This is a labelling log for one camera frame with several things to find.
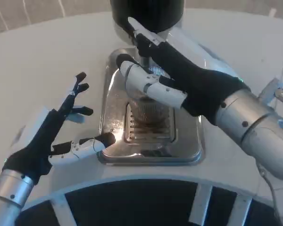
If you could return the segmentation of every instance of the drip tray grate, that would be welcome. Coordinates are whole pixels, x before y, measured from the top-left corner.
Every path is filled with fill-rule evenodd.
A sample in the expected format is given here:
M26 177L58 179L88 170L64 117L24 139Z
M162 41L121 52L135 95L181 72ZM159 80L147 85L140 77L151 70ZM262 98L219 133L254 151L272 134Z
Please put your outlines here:
M126 108L125 140L130 144L172 143L175 140L174 110L169 109L169 117L157 125L145 125L134 119L131 107Z

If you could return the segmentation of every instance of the silver metal arm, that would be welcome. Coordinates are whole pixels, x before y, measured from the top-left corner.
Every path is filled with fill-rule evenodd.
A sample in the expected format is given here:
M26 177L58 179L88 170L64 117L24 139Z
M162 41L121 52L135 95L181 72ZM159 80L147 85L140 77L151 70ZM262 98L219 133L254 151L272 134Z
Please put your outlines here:
M6 169L0 175L0 226L11 226L19 216L33 181L29 177Z
M228 97L216 115L216 124L241 149L253 156L269 185L275 212L283 224L283 118L247 90Z

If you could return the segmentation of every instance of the tiled wall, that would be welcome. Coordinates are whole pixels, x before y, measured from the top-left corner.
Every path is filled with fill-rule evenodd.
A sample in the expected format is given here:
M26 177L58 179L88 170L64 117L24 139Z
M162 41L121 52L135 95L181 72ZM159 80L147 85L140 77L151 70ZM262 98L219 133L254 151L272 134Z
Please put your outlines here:
M0 0L0 32L64 16L110 11L110 0ZM283 0L186 0L213 8L283 18Z

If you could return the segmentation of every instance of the metal joint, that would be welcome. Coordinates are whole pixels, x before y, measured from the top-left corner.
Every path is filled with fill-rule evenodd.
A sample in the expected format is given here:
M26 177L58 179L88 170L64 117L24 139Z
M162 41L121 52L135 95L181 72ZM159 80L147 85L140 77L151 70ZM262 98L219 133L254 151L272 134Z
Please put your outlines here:
M23 207L31 190L33 181L21 173L5 169L0 175L0 197Z

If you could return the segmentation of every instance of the metal cup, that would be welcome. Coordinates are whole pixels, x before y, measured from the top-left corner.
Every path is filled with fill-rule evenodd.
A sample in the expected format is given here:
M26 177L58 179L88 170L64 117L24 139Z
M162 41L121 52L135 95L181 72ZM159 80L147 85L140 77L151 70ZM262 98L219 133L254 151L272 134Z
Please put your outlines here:
M159 73L160 68L153 67L153 72ZM136 89L126 82L126 91L134 119L142 124L160 124L169 117L169 107L163 105Z

